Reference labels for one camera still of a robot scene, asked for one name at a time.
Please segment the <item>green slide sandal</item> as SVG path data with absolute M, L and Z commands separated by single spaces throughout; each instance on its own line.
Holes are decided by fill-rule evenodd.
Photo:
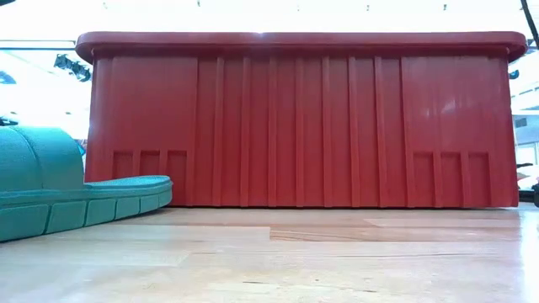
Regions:
M 82 152 L 65 131 L 0 126 L 0 242 L 151 212 L 171 202 L 172 187 L 163 175 L 87 183 Z

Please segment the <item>red plastic bin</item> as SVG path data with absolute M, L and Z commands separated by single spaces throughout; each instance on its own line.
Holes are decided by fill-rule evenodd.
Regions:
M 518 202 L 517 32 L 88 32 L 86 176 L 161 174 L 175 206 Z

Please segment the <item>black ceiling track light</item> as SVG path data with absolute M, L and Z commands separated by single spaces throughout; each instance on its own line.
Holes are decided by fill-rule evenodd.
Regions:
M 74 76 L 79 82 L 87 82 L 92 78 L 90 69 L 79 61 L 70 59 L 67 54 L 58 54 L 56 56 L 53 67 L 59 68 Z

